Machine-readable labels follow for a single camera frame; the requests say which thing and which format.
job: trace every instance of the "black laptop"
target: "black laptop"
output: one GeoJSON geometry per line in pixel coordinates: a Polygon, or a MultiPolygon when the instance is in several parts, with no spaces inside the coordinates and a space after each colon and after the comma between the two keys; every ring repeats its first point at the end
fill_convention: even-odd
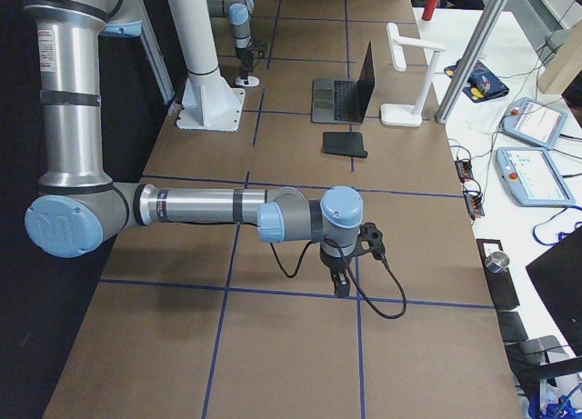
{"type": "Polygon", "coordinates": [[[335,78],[313,80],[311,121],[321,124],[362,124],[375,83],[370,42],[357,81],[335,78]]]}

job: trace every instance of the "warning sticker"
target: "warning sticker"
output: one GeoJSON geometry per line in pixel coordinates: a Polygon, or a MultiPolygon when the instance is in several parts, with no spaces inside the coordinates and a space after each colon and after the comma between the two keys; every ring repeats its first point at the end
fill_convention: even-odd
{"type": "Polygon", "coordinates": [[[38,30],[40,72],[56,72],[55,35],[53,30],[38,30]]]}

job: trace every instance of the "white table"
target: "white table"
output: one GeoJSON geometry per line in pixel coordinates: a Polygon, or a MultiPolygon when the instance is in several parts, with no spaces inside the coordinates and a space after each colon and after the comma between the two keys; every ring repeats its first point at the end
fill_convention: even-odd
{"type": "MultiPolygon", "coordinates": [[[[440,103],[450,84],[450,79],[441,73],[446,66],[454,65],[465,51],[481,12],[439,9],[435,11],[430,22],[424,22],[421,15],[422,9],[416,8],[415,16],[421,38],[441,42],[447,46],[447,51],[439,60],[437,67],[439,74],[435,75],[433,81],[440,103]]],[[[426,56],[428,60],[431,54],[427,52],[426,56]]],[[[537,65],[538,60],[535,50],[527,41],[516,18],[509,12],[504,12],[500,16],[479,58],[498,76],[526,73],[537,65]]],[[[447,120],[448,137],[456,139],[472,155],[489,151],[492,134],[497,130],[499,120],[513,101],[522,96],[536,97],[535,73],[530,77],[521,75],[503,79],[503,81],[510,89],[508,96],[475,104],[465,95],[461,95],[447,120]]],[[[559,95],[537,95],[537,100],[542,103],[549,103],[559,98],[559,95]]],[[[553,106],[567,110],[563,100],[553,106]]],[[[573,116],[570,115],[568,118],[563,133],[578,137],[582,135],[573,116]]],[[[495,148],[499,146],[526,145],[506,135],[498,135],[495,148]]],[[[578,156],[582,155],[582,143],[560,139],[557,141],[556,149],[578,156]]],[[[454,156],[457,155],[456,148],[452,152],[454,156]]],[[[467,156],[463,151],[458,151],[458,154],[459,157],[467,156]]],[[[562,175],[582,172],[582,162],[556,152],[550,154],[562,175]]],[[[521,303],[518,311],[527,335],[530,338],[536,338],[552,334],[564,343],[562,334],[541,302],[526,271],[526,265],[548,249],[547,246],[538,244],[534,240],[532,227],[546,221],[559,209],[518,206],[507,195],[493,160],[487,171],[488,159],[489,156],[478,158],[473,162],[473,172],[477,181],[484,187],[486,180],[488,181],[484,203],[485,217],[477,219],[473,224],[475,238],[498,239],[509,255],[510,271],[521,303]]],[[[567,185],[580,204],[582,177],[567,179],[567,185]]],[[[580,218],[582,218],[580,212],[568,210],[559,216],[559,220],[540,227],[538,235],[546,242],[555,241],[557,232],[571,231],[573,223],[580,218]]]]}

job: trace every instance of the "blue joint cap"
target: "blue joint cap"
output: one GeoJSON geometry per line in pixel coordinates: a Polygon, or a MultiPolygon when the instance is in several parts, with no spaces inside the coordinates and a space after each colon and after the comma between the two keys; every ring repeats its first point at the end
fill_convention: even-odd
{"type": "Polygon", "coordinates": [[[320,205],[325,219],[340,228],[359,227],[364,219],[364,201],[351,187],[332,187],[324,193],[320,205]]]}
{"type": "Polygon", "coordinates": [[[256,212],[258,236],[263,242],[278,244],[285,241],[285,222],[283,213],[277,203],[258,206],[256,212]]]}
{"type": "Polygon", "coordinates": [[[100,33],[104,37],[139,37],[142,34],[142,20],[125,24],[107,24],[100,33]]]}
{"type": "Polygon", "coordinates": [[[249,17],[246,5],[232,4],[228,9],[228,20],[232,25],[242,25],[248,21],[249,17]]]}
{"type": "Polygon", "coordinates": [[[89,253],[103,241],[103,227],[97,216],[73,198],[41,196],[25,215],[30,239],[43,251],[72,258],[89,253]]]}

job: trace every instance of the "red tube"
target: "red tube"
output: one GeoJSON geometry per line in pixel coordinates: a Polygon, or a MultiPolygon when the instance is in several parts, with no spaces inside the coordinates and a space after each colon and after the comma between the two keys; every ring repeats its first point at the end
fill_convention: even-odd
{"type": "Polygon", "coordinates": [[[425,4],[425,11],[422,14],[423,21],[430,21],[433,18],[433,13],[440,0],[427,0],[425,4]]]}

